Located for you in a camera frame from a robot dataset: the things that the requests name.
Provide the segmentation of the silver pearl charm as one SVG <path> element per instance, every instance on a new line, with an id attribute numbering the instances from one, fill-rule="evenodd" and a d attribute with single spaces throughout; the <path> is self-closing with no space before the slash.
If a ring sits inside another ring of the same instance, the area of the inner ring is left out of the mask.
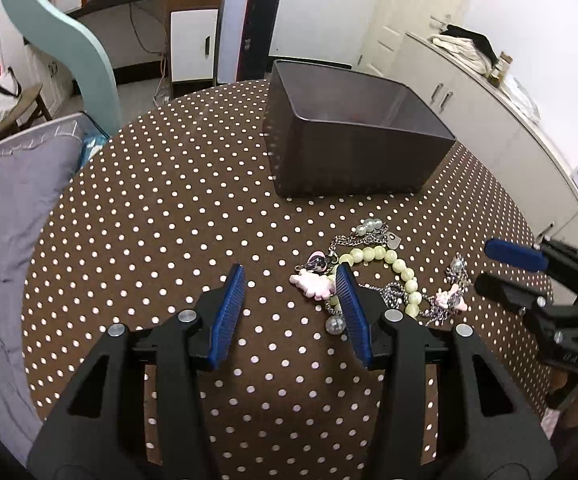
<path id="1" fill-rule="evenodd" d="M 331 336 L 341 336 L 346 330 L 345 318 L 342 314 L 329 315 L 325 322 L 325 330 Z"/>

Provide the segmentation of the pink plush charm keychain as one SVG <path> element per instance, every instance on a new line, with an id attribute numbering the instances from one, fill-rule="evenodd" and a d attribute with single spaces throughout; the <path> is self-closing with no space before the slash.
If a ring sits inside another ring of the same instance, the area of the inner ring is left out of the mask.
<path id="1" fill-rule="evenodd" d="M 336 293 L 336 285 L 327 275 L 320 275 L 306 269 L 292 274 L 289 282 L 306 298 L 316 301 L 328 301 Z"/>

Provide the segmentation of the white bear keychain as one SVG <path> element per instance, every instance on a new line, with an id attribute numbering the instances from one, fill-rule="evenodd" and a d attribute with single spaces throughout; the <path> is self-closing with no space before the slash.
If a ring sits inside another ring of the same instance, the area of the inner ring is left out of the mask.
<path id="1" fill-rule="evenodd" d="M 434 304 L 452 312 L 466 312 L 468 306 L 464 301 L 464 291 L 458 284 L 453 284 L 447 290 L 440 290 L 434 295 Z"/>

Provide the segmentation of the brown polka dot tablecloth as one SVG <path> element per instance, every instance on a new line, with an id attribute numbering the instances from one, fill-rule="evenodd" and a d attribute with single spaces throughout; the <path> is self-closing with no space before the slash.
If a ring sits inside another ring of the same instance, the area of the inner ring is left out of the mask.
<path id="1" fill-rule="evenodd" d="M 533 233 L 492 174 L 455 145 L 418 195 L 285 200 L 263 136 L 266 82 L 185 96 L 126 125 L 62 191 L 36 244 L 22 307 L 24 370 L 46 417 L 114 323 L 158 325 L 193 306 L 234 263 L 248 290 L 228 358 L 200 380 L 227 479 L 356 479 L 383 377 L 326 332 L 327 309 L 291 285 L 295 267 L 362 220 L 386 222 L 421 291 L 468 271 L 547 289 L 484 256 L 492 237 Z"/>

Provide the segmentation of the white sideboard cabinet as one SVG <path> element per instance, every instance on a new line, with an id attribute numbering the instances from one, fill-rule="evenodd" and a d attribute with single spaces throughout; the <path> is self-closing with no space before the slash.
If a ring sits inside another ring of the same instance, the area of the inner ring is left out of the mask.
<path id="1" fill-rule="evenodd" d="M 389 77 L 414 90 L 516 203 L 533 233 L 578 247 L 578 189 L 546 136 L 502 92 L 406 34 Z"/>

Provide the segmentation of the small brown bottle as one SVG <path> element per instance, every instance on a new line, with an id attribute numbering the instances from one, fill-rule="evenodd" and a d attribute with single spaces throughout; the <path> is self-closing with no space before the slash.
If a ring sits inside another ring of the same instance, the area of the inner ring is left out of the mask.
<path id="1" fill-rule="evenodd" d="M 513 58 L 510 55 L 505 54 L 505 52 L 502 52 L 498 56 L 496 63 L 492 66 L 492 69 L 487 75 L 487 80 L 492 86 L 495 88 L 500 87 L 504 82 L 512 61 Z"/>

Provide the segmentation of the dark grey storage box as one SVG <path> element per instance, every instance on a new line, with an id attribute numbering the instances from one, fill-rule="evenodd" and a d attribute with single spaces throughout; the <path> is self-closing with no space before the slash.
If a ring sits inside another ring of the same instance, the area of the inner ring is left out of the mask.
<path id="1" fill-rule="evenodd" d="M 415 193 L 456 138 L 400 82 L 277 61 L 263 132 L 282 197 Z"/>

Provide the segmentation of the teal striped pillow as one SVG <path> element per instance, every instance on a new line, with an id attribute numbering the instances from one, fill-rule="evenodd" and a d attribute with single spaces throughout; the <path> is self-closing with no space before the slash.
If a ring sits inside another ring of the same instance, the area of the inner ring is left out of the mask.
<path id="1" fill-rule="evenodd" d="M 83 147 L 80 151 L 80 159 L 78 160 L 78 169 L 85 167 L 89 159 L 98 153 L 110 140 L 105 132 L 89 131 L 84 134 Z"/>

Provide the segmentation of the black bag on sideboard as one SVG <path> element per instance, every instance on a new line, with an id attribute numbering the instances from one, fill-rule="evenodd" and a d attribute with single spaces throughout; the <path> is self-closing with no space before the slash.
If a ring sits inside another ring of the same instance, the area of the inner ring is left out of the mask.
<path id="1" fill-rule="evenodd" d="M 460 39 L 470 39 L 482 55 L 488 58 L 490 64 L 495 65 L 498 61 L 498 57 L 490 44 L 490 40 L 487 39 L 487 36 L 479 32 L 472 32 L 472 30 L 464 29 L 454 24 L 448 24 L 442 31 L 442 35 Z"/>

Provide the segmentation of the grey bed blanket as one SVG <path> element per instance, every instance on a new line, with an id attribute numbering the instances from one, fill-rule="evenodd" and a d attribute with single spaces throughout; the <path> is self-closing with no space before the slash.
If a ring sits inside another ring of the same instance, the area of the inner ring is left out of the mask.
<path id="1" fill-rule="evenodd" d="M 0 141 L 0 442 L 19 463 L 42 426 L 22 358 L 24 281 L 40 230 L 80 168 L 90 125 L 77 113 Z"/>

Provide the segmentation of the wooden stool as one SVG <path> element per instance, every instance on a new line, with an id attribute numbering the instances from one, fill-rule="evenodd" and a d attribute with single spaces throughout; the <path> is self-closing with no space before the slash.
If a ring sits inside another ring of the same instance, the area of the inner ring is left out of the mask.
<path id="1" fill-rule="evenodd" d="M 0 122 L 0 141 L 30 128 L 39 117 L 44 118 L 46 122 L 52 121 L 48 107 L 42 98 L 42 84 L 34 84 L 33 87 L 22 91 L 18 104 Z"/>

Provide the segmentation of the white brown small cabinet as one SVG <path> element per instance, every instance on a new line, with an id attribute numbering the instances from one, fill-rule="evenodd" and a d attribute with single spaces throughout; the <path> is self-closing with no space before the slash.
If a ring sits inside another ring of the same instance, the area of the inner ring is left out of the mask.
<path id="1" fill-rule="evenodd" d="M 222 0 L 165 0 L 167 68 L 173 98 L 214 84 L 221 3 Z"/>

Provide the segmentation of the white tote bag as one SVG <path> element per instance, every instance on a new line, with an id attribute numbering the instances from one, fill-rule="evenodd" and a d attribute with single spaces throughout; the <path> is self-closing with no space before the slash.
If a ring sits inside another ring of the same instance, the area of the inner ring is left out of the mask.
<path id="1" fill-rule="evenodd" d="M 11 67 L 0 76 L 0 123 L 16 107 L 22 96 L 22 86 Z"/>

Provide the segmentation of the dark wall desk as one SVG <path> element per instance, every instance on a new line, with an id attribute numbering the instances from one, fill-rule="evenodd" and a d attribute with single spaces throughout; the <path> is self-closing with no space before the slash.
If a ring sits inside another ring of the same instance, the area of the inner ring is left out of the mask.
<path id="1" fill-rule="evenodd" d="M 68 12 L 106 51 L 117 84 L 161 75 L 167 50 L 166 0 L 92 0 Z"/>

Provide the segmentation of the teal curved bed frame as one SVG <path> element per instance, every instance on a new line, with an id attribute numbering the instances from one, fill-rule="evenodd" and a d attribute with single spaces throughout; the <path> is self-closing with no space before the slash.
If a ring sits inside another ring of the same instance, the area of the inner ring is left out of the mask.
<path id="1" fill-rule="evenodd" d="M 85 112 L 106 133 L 122 128 L 113 68 L 98 38 L 48 0 L 1 0 L 21 35 L 70 71 L 80 87 Z"/>

